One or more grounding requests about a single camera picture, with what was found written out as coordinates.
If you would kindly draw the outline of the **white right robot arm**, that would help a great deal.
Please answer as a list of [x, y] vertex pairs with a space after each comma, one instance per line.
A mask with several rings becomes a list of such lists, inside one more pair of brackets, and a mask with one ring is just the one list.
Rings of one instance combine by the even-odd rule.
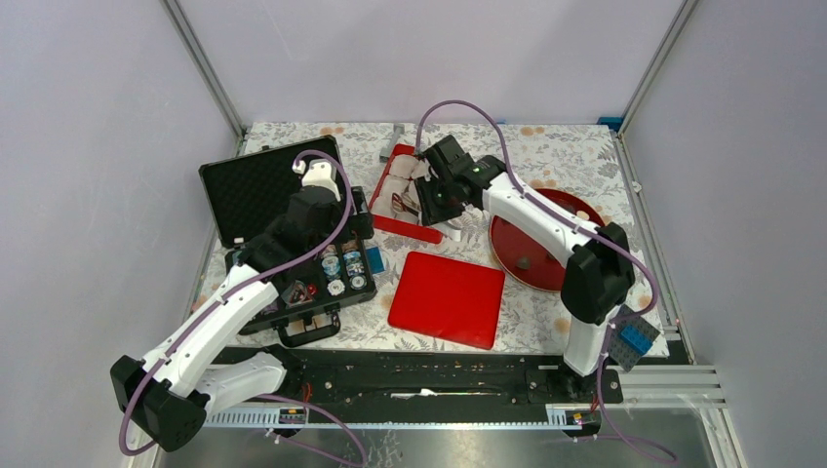
[[473, 207], [496, 216], [534, 242], [564, 269], [560, 295], [571, 315], [561, 392], [582, 402], [598, 388], [595, 371], [604, 354], [609, 322], [635, 283], [628, 237], [615, 223], [600, 226], [542, 196], [503, 160], [473, 159], [453, 136], [419, 153], [427, 175], [415, 180], [425, 225], [444, 223]]

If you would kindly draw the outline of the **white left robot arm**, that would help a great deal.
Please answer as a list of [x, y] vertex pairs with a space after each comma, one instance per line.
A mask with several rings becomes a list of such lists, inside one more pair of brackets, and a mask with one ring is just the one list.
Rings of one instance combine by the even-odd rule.
[[271, 394], [281, 401], [301, 391], [300, 371], [258, 353], [222, 370], [214, 358], [258, 312], [276, 301], [274, 278], [314, 259], [352, 233], [356, 197], [342, 164], [307, 150], [295, 157], [301, 187], [275, 231], [247, 245], [247, 259], [233, 266], [219, 288], [168, 338], [141, 358], [121, 356], [110, 368], [123, 412], [118, 445], [126, 456], [186, 445], [206, 419], [250, 398]]

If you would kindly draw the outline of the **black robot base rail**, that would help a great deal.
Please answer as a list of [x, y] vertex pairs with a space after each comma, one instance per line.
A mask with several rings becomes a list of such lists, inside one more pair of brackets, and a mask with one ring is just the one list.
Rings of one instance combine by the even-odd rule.
[[576, 377], [558, 356], [263, 350], [286, 365], [279, 395], [306, 398], [349, 425], [551, 425], [550, 410], [591, 410], [598, 392], [607, 405], [624, 401], [616, 371]]

